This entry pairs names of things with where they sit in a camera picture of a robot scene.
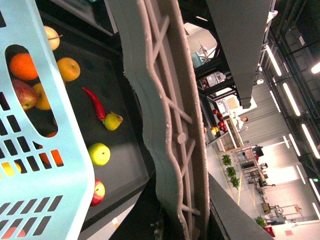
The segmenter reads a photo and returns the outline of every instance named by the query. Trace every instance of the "ceiling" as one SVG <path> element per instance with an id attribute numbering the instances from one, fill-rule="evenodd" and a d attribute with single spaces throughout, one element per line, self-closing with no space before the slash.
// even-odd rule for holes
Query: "ceiling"
<path id="1" fill-rule="evenodd" d="M 315 156 L 302 124 L 306 125 L 315 146 L 318 146 L 320 73 L 313 74 L 311 68 L 320 62 L 320 2 L 277 0 L 274 9 L 278 15 L 272 20 L 267 41 L 282 74 L 278 76 L 269 57 L 262 60 L 263 72 L 296 141 L 301 155 L 299 161 L 310 178 L 319 179 L 320 159 Z M 300 115 L 294 112 L 284 83 L 289 87 Z"/>

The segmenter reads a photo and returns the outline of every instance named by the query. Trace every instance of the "gray wall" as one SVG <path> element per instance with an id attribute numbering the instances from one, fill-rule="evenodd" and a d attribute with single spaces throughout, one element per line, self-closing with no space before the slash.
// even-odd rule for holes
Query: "gray wall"
<path id="1" fill-rule="evenodd" d="M 253 86 L 252 97 L 257 107 L 240 116 L 248 117 L 248 122 L 244 124 L 248 130 L 240 132 L 243 142 L 249 141 L 247 145 L 253 146 L 288 135 L 286 122 L 278 111 L 266 82 Z"/>
<path id="2" fill-rule="evenodd" d="M 317 215 L 312 203 L 319 205 L 311 187 L 307 183 L 304 185 L 301 179 L 277 184 L 273 187 L 265 189 L 266 196 L 269 199 L 270 205 L 279 205 L 280 207 L 297 204 L 302 208 L 304 219 L 300 221 L 317 220 Z"/>

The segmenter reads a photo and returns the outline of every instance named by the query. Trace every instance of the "yellow pear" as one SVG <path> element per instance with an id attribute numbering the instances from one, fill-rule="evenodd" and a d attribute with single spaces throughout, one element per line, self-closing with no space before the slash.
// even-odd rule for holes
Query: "yellow pear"
<path id="1" fill-rule="evenodd" d="M 116 130 L 123 121 L 123 117 L 113 112 L 108 113 L 104 119 L 104 126 L 106 129 L 113 131 Z"/>

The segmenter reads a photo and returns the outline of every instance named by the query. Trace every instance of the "yellow apple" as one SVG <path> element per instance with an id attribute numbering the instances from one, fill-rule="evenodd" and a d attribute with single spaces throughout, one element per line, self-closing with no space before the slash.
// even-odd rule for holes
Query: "yellow apple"
<path id="1" fill-rule="evenodd" d="M 37 83 L 33 86 L 33 89 L 35 90 L 36 94 L 38 95 L 38 100 L 35 104 L 35 107 L 40 110 L 50 110 L 51 106 L 49 103 L 49 100 L 47 98 L 46 92 L 44 90 L 44 87 L 41 83 Z"/>
<path id="2" fill-rule="evenodd" d="M 111 156 L 110 149 L 103 143 L 95 143 L 88 148 L 92 164 L 94 166 L 105 165 Z"/>
<path id="3" fill-rule="evenodd" d="M 44 26 L 46 36 L 48 37 L 49 44 L 52 50 L 56 50 L 60 45 L 59 34 L 52 27 Z"/>

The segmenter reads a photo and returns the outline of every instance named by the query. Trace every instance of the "red apple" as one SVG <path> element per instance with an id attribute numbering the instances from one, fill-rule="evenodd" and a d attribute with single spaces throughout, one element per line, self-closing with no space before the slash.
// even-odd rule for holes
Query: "red apple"
<path id="1" fill-rule="evenodd" d="M 2 236 L 1 239 L 9 239 L 11 238 L 12 234 L 14 234 L 14 232 L 16 231 L 17 227 L 13 226 L 13 227 L 10 227 L 8 229 L 8 231 L 5 232 L 5 234 Z M 25 237 L 26 236 L 26 233 L 25 231 L 22 229 L 21 232 L 18 234 L 17 237 Z"/>
<path id="2" fill-rule="evenodd" d="M 23 110 L 26 111 L 36 105 L 38 95 L 31 86 L 18 79 L 13 79 L 12 85 Z"/>
<path id="3" fill-rule="evenodd" d="M 90 206 L 94 207 L 97 206 L 99 203 L 103 201 L 106 195 L 106 189 L 104 184 L 96 179 L 95 184 L 94 184 L 94 193 L 93 193 L 93 198 L 91 200 Z"/>

